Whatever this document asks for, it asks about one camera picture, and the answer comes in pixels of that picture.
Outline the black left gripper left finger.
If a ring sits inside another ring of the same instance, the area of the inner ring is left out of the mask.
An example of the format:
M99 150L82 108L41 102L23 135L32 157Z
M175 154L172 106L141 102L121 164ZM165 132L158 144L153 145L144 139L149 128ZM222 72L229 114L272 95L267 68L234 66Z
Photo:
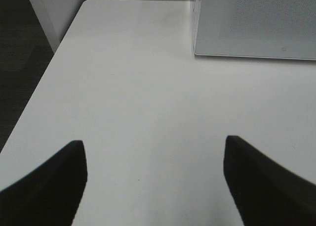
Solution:
M86 183L84 145L74 140L0 192L0 224L70 226Z

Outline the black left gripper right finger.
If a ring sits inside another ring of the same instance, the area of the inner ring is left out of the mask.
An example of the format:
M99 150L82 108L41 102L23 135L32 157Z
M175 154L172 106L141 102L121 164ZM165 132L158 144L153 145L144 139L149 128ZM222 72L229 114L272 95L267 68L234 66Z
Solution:
M314 226L316 186L239 136L227 136L223 172L245 226Z

